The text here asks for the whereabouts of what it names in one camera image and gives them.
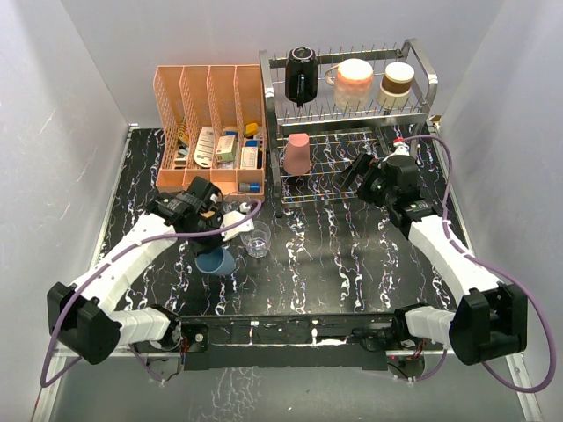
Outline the blue plastic tumbler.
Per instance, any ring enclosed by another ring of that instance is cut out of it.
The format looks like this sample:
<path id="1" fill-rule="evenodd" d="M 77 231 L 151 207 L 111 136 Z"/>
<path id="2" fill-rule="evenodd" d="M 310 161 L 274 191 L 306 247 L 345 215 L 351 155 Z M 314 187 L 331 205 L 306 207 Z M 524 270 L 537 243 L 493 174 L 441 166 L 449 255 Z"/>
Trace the blue plastic tumbler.
<path id="1" fill-rule="evenodd" d="M 195 265 L 201 273 L 227 276 L 236 269 L 236 263 L 230 252 L 219 247 L 207 254 L 201 254 L 196 257 Z"/>

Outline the pink plastic tumbler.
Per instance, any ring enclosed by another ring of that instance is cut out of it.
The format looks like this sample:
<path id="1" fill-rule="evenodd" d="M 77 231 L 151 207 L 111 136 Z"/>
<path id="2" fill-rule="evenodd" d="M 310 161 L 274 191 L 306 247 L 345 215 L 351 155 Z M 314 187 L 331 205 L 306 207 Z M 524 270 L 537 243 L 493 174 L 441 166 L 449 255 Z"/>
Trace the pink plastic tumbler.
<path id="1" fill-rule="evenodd" d="M 289 136 L 282 167 L 290 176 L 302 176 L 310 170 L 310 139 L 306 133 Z"/>

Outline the pink textured mug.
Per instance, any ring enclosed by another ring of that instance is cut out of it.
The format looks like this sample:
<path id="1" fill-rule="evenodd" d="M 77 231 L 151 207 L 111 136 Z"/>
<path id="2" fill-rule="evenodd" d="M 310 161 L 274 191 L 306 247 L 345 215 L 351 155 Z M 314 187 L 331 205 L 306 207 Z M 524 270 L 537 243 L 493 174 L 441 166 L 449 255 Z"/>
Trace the pink textured mug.
<path id="1" fill-rule="evenodd" d="M 333 87 L 333 101 L 342 111 L 352 111 L 367 105 L 374 80 L 374 70 L 365 60 L 351 58 L 332 66 L 325 81 Z"/>

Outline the small orange ceramic mug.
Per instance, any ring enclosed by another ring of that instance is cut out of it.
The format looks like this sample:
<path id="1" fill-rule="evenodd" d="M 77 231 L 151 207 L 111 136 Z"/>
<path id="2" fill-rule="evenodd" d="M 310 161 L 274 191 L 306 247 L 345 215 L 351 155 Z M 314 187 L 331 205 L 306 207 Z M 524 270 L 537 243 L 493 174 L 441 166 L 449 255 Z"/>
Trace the small orange ceramic mug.
<path id="1" fill-rule="evenodd" d="M 222 216 L 221 211 L 208 211 L 201 213 L 201 216 L 205 219 L 220 218 Z"/>

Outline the clear faceted glass cup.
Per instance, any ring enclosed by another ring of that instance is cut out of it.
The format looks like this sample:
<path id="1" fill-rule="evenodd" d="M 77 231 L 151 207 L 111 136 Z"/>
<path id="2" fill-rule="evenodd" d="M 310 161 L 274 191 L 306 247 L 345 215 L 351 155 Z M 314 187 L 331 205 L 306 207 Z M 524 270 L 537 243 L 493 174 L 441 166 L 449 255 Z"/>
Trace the clear faceted glass cup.
<path id="1" fill-rule="evenodd" d="M 242 205 L 250 201 L 251 198 L 246 193 L 238 192 L 238 191 L 228 193 L 226 196 L 223 197 L 222 211 L 225 214 L 231 211 L 239 211 Z"/>

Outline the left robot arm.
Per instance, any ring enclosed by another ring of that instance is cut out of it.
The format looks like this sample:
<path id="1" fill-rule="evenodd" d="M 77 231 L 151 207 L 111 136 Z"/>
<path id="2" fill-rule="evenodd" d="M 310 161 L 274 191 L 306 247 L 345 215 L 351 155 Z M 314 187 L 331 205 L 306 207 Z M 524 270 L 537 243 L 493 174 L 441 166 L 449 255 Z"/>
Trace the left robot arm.
<path id="1" fill-rule="evenodd" d="M 171 351 L 181 340 L 178 317 L 159 305 L 119 311 L 121 298 L 133 282 L 180 234 L 194 233 L 195 250 L 212 252 L 222 245 L 218 229 L 220 189 L 195 178 L 176 194 L 159 193 L 132 229 L 91 270 L 68 286 L 48 291 L 49 332 L 92 365 L 118 346 L 149 341 Z"/>

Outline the steel two-tier dish rack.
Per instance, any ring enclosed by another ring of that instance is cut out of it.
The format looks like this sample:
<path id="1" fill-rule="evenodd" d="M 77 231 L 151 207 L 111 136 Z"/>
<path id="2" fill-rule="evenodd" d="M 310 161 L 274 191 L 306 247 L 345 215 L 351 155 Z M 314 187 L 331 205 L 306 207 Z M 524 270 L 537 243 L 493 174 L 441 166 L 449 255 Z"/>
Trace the steel two-tier dish rack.
<path id="1" fill-rule="evenodd" d="M 343 49 L 326 53 L 317 51 L 318 95 L 298 107 L 285 96 L 285 67 L 288 58 L 259 53 L 263 99 L 265 101 L 269 168 L 274 213 L 282 216 L 289 208 L 307 203 L 344 200 L 352 197 L 352 189 L 341 189 L 333 181 L 355 157 L 359 145 L 389 150 L 380 137 L 381 127 L 405 125 L 419 134 L 429 117 L 438 88 L 438 78 L 428 55 L 416 38 L 401 46 Z M 333 89 L 325 81 L 325 73 L 346 59 L 363 59 L 374 70 L 374 82 L 366 105 L 338 106 Z M 403 105 L 379 101 L 379 84 L 387 65 L 406 62 L 416 73 Z M 289 136 L 306 133 L 311 142 L 311 170 L 302 177 L 292 177 L 282 168 L 283 153 Z"/>

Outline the white barcode card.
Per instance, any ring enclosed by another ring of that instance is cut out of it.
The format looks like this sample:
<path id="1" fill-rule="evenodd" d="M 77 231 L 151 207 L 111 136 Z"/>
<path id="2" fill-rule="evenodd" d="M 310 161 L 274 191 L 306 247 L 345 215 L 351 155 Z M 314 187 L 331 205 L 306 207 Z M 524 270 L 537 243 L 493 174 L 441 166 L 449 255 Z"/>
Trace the white barcode card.
<path id="1" fill-rule="evenodd" d="M 195 163 L 201 168 L 210 168 L 212 166 L 214 152 L 214 130 L 212 127 L 202 127 L 195 145 Z"/>

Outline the grey blue cylinder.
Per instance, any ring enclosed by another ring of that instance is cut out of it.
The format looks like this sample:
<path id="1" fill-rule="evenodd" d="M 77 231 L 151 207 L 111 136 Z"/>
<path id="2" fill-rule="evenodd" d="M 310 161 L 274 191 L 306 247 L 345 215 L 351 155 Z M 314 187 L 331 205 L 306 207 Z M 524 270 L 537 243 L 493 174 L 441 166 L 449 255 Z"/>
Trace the grey blue cylinder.
<path id="1" fill-rule="evenodd" d="M 259 193 L 259 182 L 241 182 L 238 184 L 238 190 L 242 193 Z"/>

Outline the green and white box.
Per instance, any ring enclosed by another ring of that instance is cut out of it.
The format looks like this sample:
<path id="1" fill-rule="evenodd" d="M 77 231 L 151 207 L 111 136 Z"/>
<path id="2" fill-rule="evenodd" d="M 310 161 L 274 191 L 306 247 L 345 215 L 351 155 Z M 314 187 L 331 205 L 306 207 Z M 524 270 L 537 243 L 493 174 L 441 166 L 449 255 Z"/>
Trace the green and white box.
<path id="1" fill-rule="evenodd" d="M 234 134 L 222 135 L 216 145 L 215 159 L 218 163 L 235 160 L 238 147 L 238 137 Z"/>

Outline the white red-print box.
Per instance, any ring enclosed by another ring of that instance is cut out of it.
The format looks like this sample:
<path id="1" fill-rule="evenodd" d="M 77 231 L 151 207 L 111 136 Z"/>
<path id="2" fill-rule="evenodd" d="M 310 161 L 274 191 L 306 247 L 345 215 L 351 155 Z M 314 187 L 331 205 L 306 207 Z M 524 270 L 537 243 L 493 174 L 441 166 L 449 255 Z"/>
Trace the white red-print box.
<path id="1" fill-rule="evenodd" d="M 240 156 L 240 170 L 255 170 L 258 168 L 259 148 L 255 146 L 243 147 Z"/>

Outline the brown and cream cup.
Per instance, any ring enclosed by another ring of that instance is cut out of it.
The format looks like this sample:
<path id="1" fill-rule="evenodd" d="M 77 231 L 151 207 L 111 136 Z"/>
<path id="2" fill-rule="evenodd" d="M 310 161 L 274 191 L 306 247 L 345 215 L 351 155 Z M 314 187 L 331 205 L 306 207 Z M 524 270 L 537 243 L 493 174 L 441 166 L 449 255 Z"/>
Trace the brown and cream cup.
<path id="1" fill-rule="evenodd" d="M 392 62 L 385 67 L 377 93 L 377 103 L 384 110 L 401 110 L 409 98 L 414 69 L 406 62 Z"/>

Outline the peach plastic desk organizer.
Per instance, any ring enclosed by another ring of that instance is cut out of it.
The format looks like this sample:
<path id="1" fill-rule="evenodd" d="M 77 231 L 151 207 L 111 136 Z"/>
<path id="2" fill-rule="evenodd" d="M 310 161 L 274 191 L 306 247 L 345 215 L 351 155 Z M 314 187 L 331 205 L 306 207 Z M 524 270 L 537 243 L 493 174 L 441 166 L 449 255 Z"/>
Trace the peach plastic desk organizer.
<path id="1" fill-rule="evenodd" d="M 223 194 L 264 198 L 267 134 L 259 65 L 160 66 L 153 88 L 165 132 L 158 191 L 179 192 L 201 177 Z"/>

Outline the yellow eraser block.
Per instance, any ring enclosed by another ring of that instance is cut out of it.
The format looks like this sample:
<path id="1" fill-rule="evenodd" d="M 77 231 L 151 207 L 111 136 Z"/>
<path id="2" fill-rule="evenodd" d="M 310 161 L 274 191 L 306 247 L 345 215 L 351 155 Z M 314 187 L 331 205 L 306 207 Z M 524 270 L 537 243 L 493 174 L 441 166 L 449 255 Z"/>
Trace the yellow eraser block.
<path id="1" fill-rule="evenodd" d="M 259 132 L 259 125 L 257 123 L 249 123 L 245 126 L 245 137 L 252 138 Z"/>

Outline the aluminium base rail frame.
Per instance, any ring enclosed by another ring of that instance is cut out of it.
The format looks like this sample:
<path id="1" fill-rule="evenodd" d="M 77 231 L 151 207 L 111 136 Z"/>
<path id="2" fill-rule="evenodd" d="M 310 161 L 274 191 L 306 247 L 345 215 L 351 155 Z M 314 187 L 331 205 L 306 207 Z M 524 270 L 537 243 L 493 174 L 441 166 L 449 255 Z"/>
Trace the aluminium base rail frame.
<path id="1" fill-rule="evenodd" d="M 39 396 L 36 421 L 540 421 L 533 395 L 428 346 L 418 359 L 305 318 L 212 320 L 186 358 L 126 351 L 81 363 Z"/>

